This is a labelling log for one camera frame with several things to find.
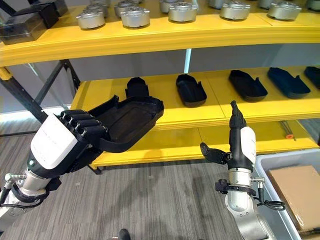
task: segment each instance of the metal cylinder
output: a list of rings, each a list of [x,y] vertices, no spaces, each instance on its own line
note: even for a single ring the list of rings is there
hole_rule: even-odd
[[[250,12],[250,5],[240,1],[224,3],[220,11],[220,17],[228,20],[244,20]]]
[[[76,19],[82,29],[94,29],[106,23],[102,11],[84,11]]]
[[[269,9],[274,0],[258,0],[258,6],[262,9]]]
[[[110,7],[111,5],[111,0],[90,0],[91,4],[102,4],[102,5],[106,5],[107,7]]]
[[[84,12],[103,12],[103,16],[108,17],[108,7],[106,4],[91,3],[84,9]]]
[[[121,18],[121,12],[124,12],[126,8],[138,7],[138,2],[134,0],[122,0],[114,5],[114,12],[119,18]]]
[[[222,5],[225,3],[225,0],[209,0],[209,6],[214,9],[221,9]]]
[[[178,3],[178,2],[183,2],[184,0],[160,0],[160,10],[161,12],[167,14],[169,12],[169,7],[172,4]]]
[[[251,171],[246,168],[231,168],[229,169],[229,182],[231,185],[245,185],[250,187]]]
[[[306,1],[306,7],[314,11],[320,11],[320,0],[308,0]]]
[[[4,176],[4,179],[7,181],[7,182],[15,182],[15,181],[18,181],[18,180],[24,180],[27,178],[27,175],[25,173],[7,173],[5,176]]]
[[[129,28],[139,28],[150,24],[150,11],[143,7],[128,7],[121,12],[122,24]]]
[[[43,178],[35,175],[29,169],[25,172],[26,178],[19,180],[17,186],[26,196],[38,196],[46,193],[46,186],[51,178]]]
[[[190,2],[176,2],[169,7],[169,20],[174,22],[195,21],[197,16],[197,6]]]
[[[278,20],[294,21],[301,11],[301,7],[289,1],[271,3],[268,16]]]

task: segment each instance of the black bracket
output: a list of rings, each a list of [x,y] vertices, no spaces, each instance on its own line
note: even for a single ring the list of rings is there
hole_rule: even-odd
[[[246,186],[230,185],[226,179],[219,179],[219,182],[215,183],[215,190],[222,194],[227,194],[228,191],[239,191],[239,192],[246,192],[251,196],[257,195],[256,191],[253,190],[252,188],[246,187]]]
[[[80,86],[80,80],[76,74],[74,67],[72,66],[69,59],[64,59],[64,60],[60,60],[60,61],[63,63],[63,67],[64,67],[65,71],[67,71],[67,69],[70,69],[73,85],[74,85],[75,90],[77,91]]]

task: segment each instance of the gray carpet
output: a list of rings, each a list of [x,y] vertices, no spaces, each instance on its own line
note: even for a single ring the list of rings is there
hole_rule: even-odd
[[[33,120],[0,125],[0,132],[35,130]],[[33,134],[0,137],[0,183],[26,166]],[[107,240],[127,228],[133,240],[240,240],[215,182],[227,166],[203,160],[87,167],[64,175],[39,207],[20,217],[1,240]]]

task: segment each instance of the yellow shelf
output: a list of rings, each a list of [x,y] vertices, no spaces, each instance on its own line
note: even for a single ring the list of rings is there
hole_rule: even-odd
[[[299,14],[296,21],[277,21],[266,17],[257,2],[244,21],[227,21],[219,11],[199,0],[195,22],[172,23],[159,10],[158,1],[146,0],[150,9],[150,26],[126,29],[109,8],[105,26],[81,30],[76,16],[83,6],[71,7],[38,40],[13,45],[0,43],[0,67],[60,59],[103,55],[144,53],[187,48],[207,48],[255,44],[319,43],[320,15],[311,11]]]
[[[285,68],[293,75],[301,74],[304,67]],[[176,79],[178,74],[142,77],[151,96],[164,102],[164,114],[154,130],[170,130],[227,125],[231,116],[230,102],[236,100],[248,123],[271,122],[320,117],[320,91],[301,74],[301,79],[311,89],[302,99],[289,99],[267,77],[268,68],[244,69],[252,77],[259,76],[268,91],[267,97],[255,103],[243,101],[228,80],[230,70],[191,73],[207,94],[204,105],[185,107],[179,97]],[[78,89],[72,109],[90,110],[118,95],[126,99],[125,88],[129,78],[83,82]]]
[[[287,98],[278,90],[268,78],[268,67],[241,69],[254,79],[259,77],[260,82],[268,91],[264,100],[259,102],[246,102],[241,99],[228,79],[230,70],[206,73],[207,79],[226,117],[230,117],[232,109],[230,102],[236,100],[239,109],[249,123],[271,122],[280,120],[295,120],[320,117],[320,91],[304,75],[305,66],[282,67],[292,76],[300,75],[301,80],[311,92],[301,99]]]
[[[155,129],[191,128],[195,124],[210,125],[212,122],[220,125],[225,123],[225,115],[204,73],[192,75],[202,82],[208,95],[207,101],[201,107],[184,107],[176,87],[177,74],[143,77],[148,85],[149,94],[164,102],[164,114],[157,121]],[[125,88],[128,80],[129,78],[121,78],[83,82],[75,95],[71,108],[88,111],[108,101],[113,95],[118,95],[122,101],[126,99]]]
[[[278,122],[250,124],[256,134],[259,154],[317,148],[297,121],[288,121],[296,138],[286,139]],[[200,143],[229,151],[229,127],[214,126],[148,132],[131,149],[122,153],[102,153],[92,167],[203,159]]]

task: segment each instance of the black cable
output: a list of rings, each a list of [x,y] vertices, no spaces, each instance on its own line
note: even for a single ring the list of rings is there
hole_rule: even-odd
[[[257,206],[266,206],[272,210],[276,211],[283,211],[286,210],[285,203],[283,201],[268,201],[265,200],[264,202],[260,202],[257,204]]]
[[[18,205],[18,204],[0,204],[0,207],[10,207],[10,208],[19,208],[19,209],[32,209],[35,207],[38,207],[40,204],[42,204],[44,201],[40,201],[35,205],[29,205],[29,206],[24,206],[24,205]]]
[[[259,200],[260,203],[257,206],[266,206],[272,210],[283,211],[286,210],[285,203],[282,201],[268,201],[264,198],[264,189],[262,187],[258,187],[258,195],[259,197],[254,197],[254,199]]]
[[[25,135],[25,134],[35,134],[36,131],[22,131],[22,132],[15,132],[15,133],[7,133],[7,134],[1,134],[0,138],[2,137],[11,137],[11,136],[18,136],[18,135]]]

